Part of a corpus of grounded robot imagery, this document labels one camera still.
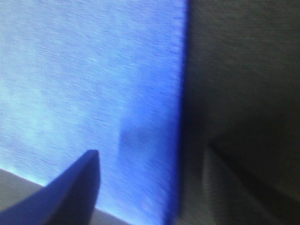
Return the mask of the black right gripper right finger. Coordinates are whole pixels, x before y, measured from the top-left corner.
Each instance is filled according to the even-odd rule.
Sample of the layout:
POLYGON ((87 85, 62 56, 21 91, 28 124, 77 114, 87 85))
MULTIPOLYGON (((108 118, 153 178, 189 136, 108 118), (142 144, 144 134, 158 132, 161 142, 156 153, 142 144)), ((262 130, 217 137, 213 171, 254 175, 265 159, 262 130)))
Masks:
POLYGON ((214 225, 298 225, 300 192, 254 175, 214 146, 202 161, 202 191, 214 225))

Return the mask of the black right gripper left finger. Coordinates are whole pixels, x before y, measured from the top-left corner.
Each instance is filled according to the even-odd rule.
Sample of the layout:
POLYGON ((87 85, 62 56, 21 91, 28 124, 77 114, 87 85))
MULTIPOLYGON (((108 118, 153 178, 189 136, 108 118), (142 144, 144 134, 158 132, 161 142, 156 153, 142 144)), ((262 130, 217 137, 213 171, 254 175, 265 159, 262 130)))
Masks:
POLYGON ((98 198, 98 150, 88 150, 39 191, 0 213, 2 225, 87 225, 98 198))

